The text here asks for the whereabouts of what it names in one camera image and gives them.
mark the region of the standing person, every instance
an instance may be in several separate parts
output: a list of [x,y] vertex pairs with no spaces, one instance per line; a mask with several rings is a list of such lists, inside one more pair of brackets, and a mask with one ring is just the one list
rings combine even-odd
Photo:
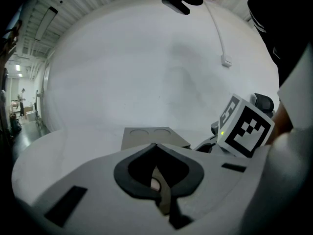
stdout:
[[22,89],[22,93],[18,95],[18,101],[20,103],[20,117],[24,116],[24,105],[23,105],[23,101],[26,100],[23,96],[23,93],[25,92],[25,89]]
[[[309,41],[312,23],[312,0],[248,0],[251,18],[268,52],[277,65],[279,86],[292,72]],[[282,103],[272,120],[275,127],[268,140],[292,129],[292,123]]]

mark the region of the floor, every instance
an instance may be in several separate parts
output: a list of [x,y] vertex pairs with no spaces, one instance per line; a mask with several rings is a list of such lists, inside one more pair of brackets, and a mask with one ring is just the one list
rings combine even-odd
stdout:
[[42,123],[37,126],[35,121],[29,122],[20,118],[19,121],[22,125],[22,130],[15,136],[14,139],[12,150],[13,164],[18,159],[19,155],[24,152],[24,150],[32,144],[32,142],[49,133],[49,130]]

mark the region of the ceiling light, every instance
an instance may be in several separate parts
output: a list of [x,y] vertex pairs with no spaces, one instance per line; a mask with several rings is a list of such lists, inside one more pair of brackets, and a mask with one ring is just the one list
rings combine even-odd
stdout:
[[50,7],[47,12],[45,13],[44,15],[44,18],[42,19],[39,27],[38,27],[38,30],[37,30],[37,33],[36,33],[36,36],[35,36],[35,39],[40,41],[41,38],[43,37],[45,31],[47,30],[48,26],[50,25],[51,21],[54,19],[55,15],[58,13],[58,11],[53,8],[53,7]]

